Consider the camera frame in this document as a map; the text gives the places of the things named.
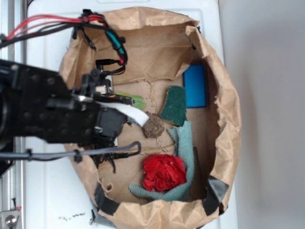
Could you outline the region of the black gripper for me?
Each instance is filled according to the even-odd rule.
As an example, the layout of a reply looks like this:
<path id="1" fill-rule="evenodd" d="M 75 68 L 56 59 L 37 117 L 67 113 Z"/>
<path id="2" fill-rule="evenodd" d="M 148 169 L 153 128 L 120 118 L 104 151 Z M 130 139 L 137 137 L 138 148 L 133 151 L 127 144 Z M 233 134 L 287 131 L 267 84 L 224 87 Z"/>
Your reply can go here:
<path id="1" fill-rule="evenodd" d="M 83 75 L 81 87 L 48 96 L 48 143 L 97 144 L 113 147 L 130 116 L 119 108 L 131 108 L 132 98 L 116 94 L 108 75 L 99 69 Z"/>

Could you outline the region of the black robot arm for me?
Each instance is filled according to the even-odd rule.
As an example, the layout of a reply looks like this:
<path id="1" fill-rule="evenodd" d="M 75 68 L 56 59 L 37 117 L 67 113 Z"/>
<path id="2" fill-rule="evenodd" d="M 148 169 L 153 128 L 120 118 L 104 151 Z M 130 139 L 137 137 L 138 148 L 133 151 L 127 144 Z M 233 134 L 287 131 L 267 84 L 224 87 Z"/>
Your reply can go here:
<path id="1" fill-rule="evenodd" d="M 19 136 L 111 147 L 131 120 L 115 104 L 130 107 L 132 100 L 116 95 L 99 69 L 84 74 L 79 88 L 68 88 L 57 72 L 0 62 L 1 147 Z"/>

